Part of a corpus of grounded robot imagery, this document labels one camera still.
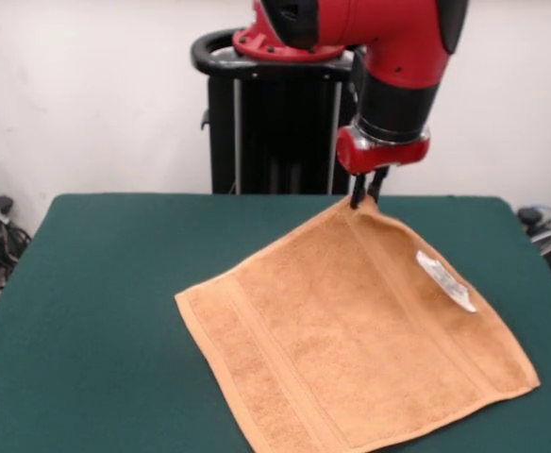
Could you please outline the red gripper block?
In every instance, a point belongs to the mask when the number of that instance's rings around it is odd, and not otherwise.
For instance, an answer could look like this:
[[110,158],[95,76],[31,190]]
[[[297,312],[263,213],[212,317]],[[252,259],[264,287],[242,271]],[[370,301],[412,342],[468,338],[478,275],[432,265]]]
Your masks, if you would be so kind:
[[374,172],[368,194],[377,204],[383,182],[390,171],[389,166],[402,166],[421,161],[430,146],[430,134],[426,128],[420,136],[408,143],[373,141],[360,133],[355,126],[344,126],[338,130],[336,152],[342,168],[355,175],[350,197],[350,207],[355,210],[365,195],[366,175]]

